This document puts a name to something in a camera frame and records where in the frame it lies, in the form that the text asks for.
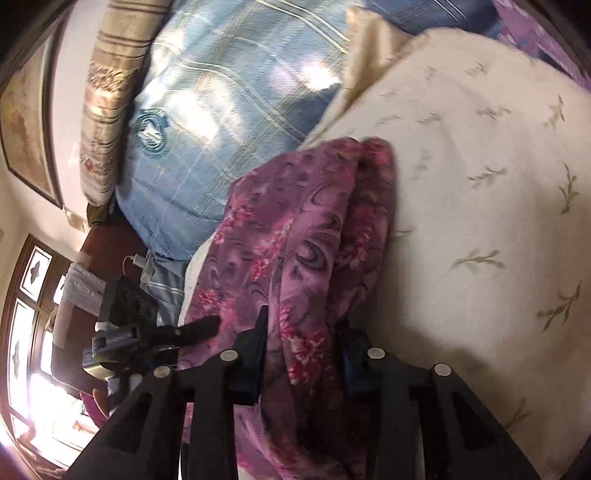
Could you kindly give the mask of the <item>purple floral garment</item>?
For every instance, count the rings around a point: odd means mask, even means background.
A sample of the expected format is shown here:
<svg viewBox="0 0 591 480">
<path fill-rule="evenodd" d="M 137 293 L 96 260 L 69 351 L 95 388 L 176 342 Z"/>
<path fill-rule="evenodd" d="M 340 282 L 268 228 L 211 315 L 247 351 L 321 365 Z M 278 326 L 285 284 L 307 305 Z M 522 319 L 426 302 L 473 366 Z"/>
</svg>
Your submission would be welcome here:
<svg viewBox="0 0 591 480">
<path fill-rule="evenodd" d="M 365 301 L 394 211 L 394 154 L 379 138 L 280 154 L 233 183 L 185 316 L 221 318 L 181 368 L 235 343 L 269 311 L 263 391 L 235 408 L 238 466 L 253 479 L 362 479 L 365 415 L 332 360 L 335 324 Z"/>
</svg>

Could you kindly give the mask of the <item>beige striped blanket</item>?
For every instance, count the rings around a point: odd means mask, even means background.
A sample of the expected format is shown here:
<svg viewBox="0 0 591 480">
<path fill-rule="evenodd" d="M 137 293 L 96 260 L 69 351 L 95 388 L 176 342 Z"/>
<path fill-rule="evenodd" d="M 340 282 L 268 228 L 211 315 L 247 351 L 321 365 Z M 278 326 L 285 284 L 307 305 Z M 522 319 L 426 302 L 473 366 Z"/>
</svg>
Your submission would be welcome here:
<svg viewBox="0 0 591 480">
<path fill-rule="evenodd" d="M 110 1 L 93 47 L 82 110 L 80 182 L 88 203 L 109 202 L 116 183 L 126 109 L 171 3 Z"/>
</svg>

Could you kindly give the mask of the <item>white leaf print pillow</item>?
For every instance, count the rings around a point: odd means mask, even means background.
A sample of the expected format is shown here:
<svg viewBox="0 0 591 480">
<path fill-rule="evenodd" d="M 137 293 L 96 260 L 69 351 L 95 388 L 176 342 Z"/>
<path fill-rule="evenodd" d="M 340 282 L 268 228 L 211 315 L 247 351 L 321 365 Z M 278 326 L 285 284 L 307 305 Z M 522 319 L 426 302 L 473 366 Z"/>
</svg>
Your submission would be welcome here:
<svg viewBox="0 0 591 480">
<path fill-rule="evenodd" d="M 590 435 L 590 95 L 486 37 L 435 28 L 304 150 L 387 141 L 394 211 L 350 314 L 402 360 L 450 365 L 544 479 Z"/>
</svg>

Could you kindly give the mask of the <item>grey blue star pillowcase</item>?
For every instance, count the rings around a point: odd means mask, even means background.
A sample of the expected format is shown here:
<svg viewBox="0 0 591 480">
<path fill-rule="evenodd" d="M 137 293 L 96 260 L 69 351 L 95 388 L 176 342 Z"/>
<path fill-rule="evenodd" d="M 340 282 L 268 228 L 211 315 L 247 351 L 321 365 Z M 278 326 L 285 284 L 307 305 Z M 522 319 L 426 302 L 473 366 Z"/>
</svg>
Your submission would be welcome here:
<svg viewBox="0 0 591 480">
<path fill-rule="evenodd" d="M 140 276 L 140 288 L 158 304 L 158 326 L 176 326 L 184 300 L 188 261 L 177 261 L 147 252 Z"/>
</svg>

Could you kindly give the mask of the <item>cream cloth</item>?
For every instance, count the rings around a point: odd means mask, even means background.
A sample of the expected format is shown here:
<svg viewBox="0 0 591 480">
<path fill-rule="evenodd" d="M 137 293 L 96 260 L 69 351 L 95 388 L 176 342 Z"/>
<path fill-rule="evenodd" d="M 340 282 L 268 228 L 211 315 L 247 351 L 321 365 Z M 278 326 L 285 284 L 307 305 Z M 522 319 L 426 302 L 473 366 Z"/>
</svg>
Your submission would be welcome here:
<svg viewBox="0 0 591 480">
<path fill-rule="evenodd" d="M 353 6 L 346 12 L 349 26 L 349 57 L 342 90 L 349 99 L 359 97 L 401 58 L 414 36 L 388 22 L 378 13 Z"/>
</svg>

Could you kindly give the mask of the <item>framed wall picture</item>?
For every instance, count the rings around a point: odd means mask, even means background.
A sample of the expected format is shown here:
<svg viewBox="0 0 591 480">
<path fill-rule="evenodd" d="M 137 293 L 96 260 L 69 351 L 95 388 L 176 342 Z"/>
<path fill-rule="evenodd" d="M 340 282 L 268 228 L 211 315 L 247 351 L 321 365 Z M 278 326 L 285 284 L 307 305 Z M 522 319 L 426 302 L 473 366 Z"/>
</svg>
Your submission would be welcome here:
<svg viewBox="0 0 591 480">
<path fill-rule="evenodd" d="M 14 73 L 1 96 L 1 147 L 8 170 L 56 207 L 62 196 L 50 129 L 55 47 L 62 27 Z"/>
</svg>

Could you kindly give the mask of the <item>grey hanging cloth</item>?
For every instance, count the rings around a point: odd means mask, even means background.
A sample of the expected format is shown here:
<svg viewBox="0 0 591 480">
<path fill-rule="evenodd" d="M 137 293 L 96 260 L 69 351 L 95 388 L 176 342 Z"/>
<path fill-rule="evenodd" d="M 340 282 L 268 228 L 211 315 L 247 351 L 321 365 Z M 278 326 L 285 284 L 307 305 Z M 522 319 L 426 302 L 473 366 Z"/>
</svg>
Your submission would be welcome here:
<svg viewBox="0 0 591 480">
<path fill-rule="evenodd" d="M 65 275 L 62 297 L 56 315 L 68 307 L 76 307 L 97 321 L 106 288 L 106 281 L 88 271 L 80 263 L 72 263 Z"/>
</svg>

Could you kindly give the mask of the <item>wooden framed window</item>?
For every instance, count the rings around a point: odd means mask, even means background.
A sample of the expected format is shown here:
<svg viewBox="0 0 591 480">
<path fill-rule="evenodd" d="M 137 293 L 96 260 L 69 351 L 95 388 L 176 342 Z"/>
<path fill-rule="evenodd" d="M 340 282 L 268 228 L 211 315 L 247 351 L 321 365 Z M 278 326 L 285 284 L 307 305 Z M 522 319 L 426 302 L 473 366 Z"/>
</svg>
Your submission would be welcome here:
<svg viewBox="0 0 591 480">
<path fill-rule="evenodd" d="M 1 315 L 1 418 L 39 466 L 68 468 L 97 432 L 80 394 L 52 373 L 47 329 L 70 261 L 32 235 L 23 243 Z"/>
</svg>

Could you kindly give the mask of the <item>lilac flower print garment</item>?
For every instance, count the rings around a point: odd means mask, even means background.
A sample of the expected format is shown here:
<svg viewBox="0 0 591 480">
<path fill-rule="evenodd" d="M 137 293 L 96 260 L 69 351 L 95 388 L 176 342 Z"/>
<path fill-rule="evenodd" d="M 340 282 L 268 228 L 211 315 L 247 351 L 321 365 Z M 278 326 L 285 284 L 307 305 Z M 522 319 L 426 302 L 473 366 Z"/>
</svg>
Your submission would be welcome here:
<svg viewBox="0 0 591 480">
<path fill-rule="evenodd" d="M 498 39 L 532 58 L 553 65 L 570 76 L 578 85 L 590 90 L 590 71 L 568 53 L 560 43 L 524 8 L 515 1 L 493 0 L 502 28 Z"/>
</svg>

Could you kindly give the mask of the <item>dark green cloth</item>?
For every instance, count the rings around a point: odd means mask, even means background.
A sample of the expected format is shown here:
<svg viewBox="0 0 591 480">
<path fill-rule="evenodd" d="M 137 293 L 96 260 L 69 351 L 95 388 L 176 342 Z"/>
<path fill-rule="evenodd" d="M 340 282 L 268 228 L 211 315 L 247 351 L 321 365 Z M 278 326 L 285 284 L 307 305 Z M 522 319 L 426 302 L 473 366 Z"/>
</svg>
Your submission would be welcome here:
<svg viewBox="0 0 591 480">
<path fill-rule="evenodd" d="M 107 203 L 96 206 L 90 203 L 86 206 L 86 218 L 88 225 L 93 228 L 95 226 L 107 225 L 114 212 L 114 205 Z"/>
</svg>

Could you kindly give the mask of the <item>brown wooden headboard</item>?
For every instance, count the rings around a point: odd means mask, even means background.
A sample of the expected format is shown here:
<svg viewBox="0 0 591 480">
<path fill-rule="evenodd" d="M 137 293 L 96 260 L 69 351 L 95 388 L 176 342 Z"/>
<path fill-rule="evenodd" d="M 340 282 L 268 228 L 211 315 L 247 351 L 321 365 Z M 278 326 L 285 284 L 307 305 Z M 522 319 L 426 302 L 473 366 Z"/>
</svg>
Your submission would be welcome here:
<svg viewBox="0 0 591 480">
<path fill-rule="evenodd" d="M 124 266 L 123 261 L 145 253 L 146 247 L 120 213 L 90 229 L 66 273 L 53 326 L 51 374 L 58 382 L 85 394 L 106 388 L 104 381 L 82 368 L 83 352 L 95 334 L 106 282 L 125 274 L 138 284 L 140 269 Z"/>
</svg>

